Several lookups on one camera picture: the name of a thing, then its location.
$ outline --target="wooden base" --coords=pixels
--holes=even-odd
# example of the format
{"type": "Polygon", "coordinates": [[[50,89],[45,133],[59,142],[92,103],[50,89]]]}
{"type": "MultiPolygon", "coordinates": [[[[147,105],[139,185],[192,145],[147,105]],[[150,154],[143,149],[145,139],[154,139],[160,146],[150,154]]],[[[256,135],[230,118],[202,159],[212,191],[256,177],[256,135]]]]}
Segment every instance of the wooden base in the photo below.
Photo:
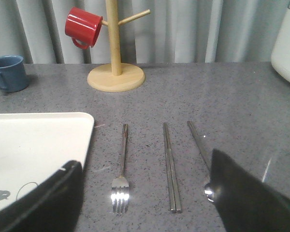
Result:
{"type": "Polygon", "coordinates": [[[88,84],[104,92],[123,92],[135,89],[145,80],[142,69],[132,65],[121,63],[122,74],[114,76],[111,64],[103,64],[90,71],[87,77],[88,84]]]}

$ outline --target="white tray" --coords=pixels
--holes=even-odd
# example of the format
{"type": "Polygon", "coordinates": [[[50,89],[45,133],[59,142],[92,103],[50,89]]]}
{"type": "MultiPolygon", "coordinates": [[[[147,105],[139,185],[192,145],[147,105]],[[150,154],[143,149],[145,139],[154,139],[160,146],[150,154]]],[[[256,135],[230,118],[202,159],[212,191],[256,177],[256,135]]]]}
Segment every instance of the white tray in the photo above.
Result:
{"type": "Polygon", "coordinates": [[[67,161],[84,167],[93,125],[86,113],[0,114],[0,210],[67,161]]]}

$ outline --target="black object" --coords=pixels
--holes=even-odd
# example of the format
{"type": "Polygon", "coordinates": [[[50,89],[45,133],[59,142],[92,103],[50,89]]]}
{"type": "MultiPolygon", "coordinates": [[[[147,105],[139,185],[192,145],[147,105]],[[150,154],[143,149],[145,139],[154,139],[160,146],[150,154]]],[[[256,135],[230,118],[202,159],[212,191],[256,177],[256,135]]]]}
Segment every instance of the black object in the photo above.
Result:
{"type": "Polygon", "coordinates": [[[214,150],[210,187],[228,232],[290,232],[290,199],[214,150]]]}
{"type": "Polygon", "coordinates": [[[0,232],[73,231],[83,204],[83,170],[71,160],[45,182],[0,211],[0,232]]]}

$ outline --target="gray countertop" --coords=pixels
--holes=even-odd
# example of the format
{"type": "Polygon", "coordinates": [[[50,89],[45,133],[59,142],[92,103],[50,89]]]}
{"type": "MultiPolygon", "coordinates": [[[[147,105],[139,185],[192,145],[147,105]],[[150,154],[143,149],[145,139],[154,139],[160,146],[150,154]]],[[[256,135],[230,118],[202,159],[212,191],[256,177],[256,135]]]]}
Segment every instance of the gray countertop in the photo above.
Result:
{"type": "Polygon", "coordinates": [[[77,232],[223,232],[203,195],[207,170],[187,126],[194,122],[210,154],[218,148],[290,197],[290,84],[268,62],[139,65],[146,81],[106,93],[87,84],[91,64],[25,65],[30,86],[0,92],[0,113],[86,112],[95,118],[77,232]],[[170,214],[162,123],[168,122],[182,214],[170,214]],[[129,209],[112,213],[122,124],[129,124],[129,209]]]}

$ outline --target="curtain fold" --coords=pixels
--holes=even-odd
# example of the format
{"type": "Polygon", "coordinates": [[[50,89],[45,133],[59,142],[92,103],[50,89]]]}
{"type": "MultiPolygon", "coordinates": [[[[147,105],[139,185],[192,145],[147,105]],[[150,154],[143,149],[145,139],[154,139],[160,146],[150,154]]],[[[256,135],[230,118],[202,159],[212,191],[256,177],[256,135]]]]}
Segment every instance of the curtain fold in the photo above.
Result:
{"type": "MultiPolygon", "coordinates": [[[[269,61],[289,0],[119,0],[122,62],[269,61]]],[[[110,63],[107,27],[81,50],[65,35],[68,12],[79,7],[107,20],[104,0],[0,0],[0,56],[26,63],[110,63]]]]}

